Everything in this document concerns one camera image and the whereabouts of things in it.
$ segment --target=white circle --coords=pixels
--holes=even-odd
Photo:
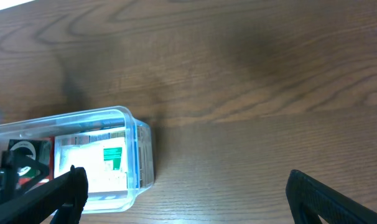
[[[26,147],[29,150],[31,150],[32,155],[26,155],[26,156],[33,159],[33,160],[36,160],[37,153],[35,152],[35,147],[34,147],[34,145],[31,144],[31,142],[27,142],[27,141],[17,142],[10,150],[14,151],[16,149],[19,149],[20,147]],[[19,170],[19,176],[22,176],[22,175],[28,173],[29,170],[31,170],[31,167],[28,167],[28,166],[21,168]]]

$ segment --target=wooden surface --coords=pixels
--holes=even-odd
[[[153,125],[156,184],[82,223],[292,223],[291,169],[377,211],[377,0],[0,11],[4,123],[112,105]]]

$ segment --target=wood grain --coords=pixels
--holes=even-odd
[[[111,105],[165,126],[377,105],[377,1],[36,0],[0,11],[5,122]]]
[[[123,213],[82,223],[293,223],[300,169],[377,212],[377,107],[157,128],[157,178]]]

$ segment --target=green label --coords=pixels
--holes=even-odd
[[[119,168],[121,167],[121,155],[121,147],[104,149],[105,171],[119,170]]]

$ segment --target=clear plastic container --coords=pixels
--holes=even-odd
[[[124,130],[124,142],[117,142],[117,144],[123,145],[122,151],[124,151],[125,156],[121,158],[121,164],[124,164],[121,166],[125,166],[126,170],[117,169],[117,172],[124,172],[121,176],[126,176],[126,185],[121,184],[120,188],[116,186],[112,191],[90,191],[83,213],[123,212],[133,205],[136,196],[150,188],[154,182],[150,127],[146,123],[133,118],[131,112],[123,106],[2,124],[0,125],[0,152],[7,150],[2,142],[9,139],[42,139],[99,130],[108,132],[114,128]],[[60,153],[57,155],[55,150],[55,168],[61,160]],[[62,172],[55,170],[55,177],[61,174]],[[103,184],[104,187],[109,185],[105,180],[98,181],[97,184],[100,188]]]

